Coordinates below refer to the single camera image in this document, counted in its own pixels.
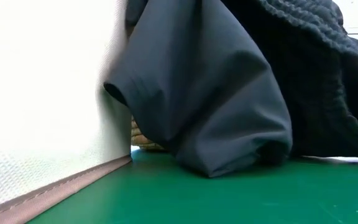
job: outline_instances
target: wicker basket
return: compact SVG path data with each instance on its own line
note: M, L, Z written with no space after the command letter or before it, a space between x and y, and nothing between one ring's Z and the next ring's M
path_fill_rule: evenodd
M158 144L148 140L137 127L137 124L132 117L132 130L131 130L131 144L139 146L143 150L163 151L164 148Z

